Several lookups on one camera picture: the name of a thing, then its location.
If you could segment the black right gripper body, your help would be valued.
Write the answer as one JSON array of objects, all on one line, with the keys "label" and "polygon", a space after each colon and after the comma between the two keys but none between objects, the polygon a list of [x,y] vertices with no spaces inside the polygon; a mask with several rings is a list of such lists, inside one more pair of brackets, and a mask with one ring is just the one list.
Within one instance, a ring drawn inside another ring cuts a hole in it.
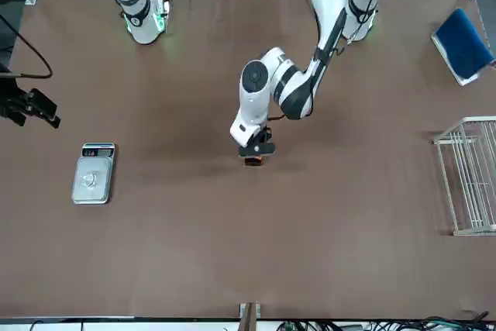
[{"label": "black right gripper body", "polygon": [[9,112],[26,114],[27,106],[28,93],[17,85],[15,78],[1,75],[1,114]]}]

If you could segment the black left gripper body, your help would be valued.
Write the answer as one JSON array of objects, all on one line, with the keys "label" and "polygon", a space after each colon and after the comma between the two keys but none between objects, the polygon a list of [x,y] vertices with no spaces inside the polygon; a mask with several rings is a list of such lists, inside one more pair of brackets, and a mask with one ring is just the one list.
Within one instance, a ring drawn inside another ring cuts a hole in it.
[{"label": "black left gripper body", "polygon": [[272,138],[271,128],[265,126],[262,128],[257,135],[253,137],[253,143],[255,145],[260,145],[262,143],[268,143]]}]

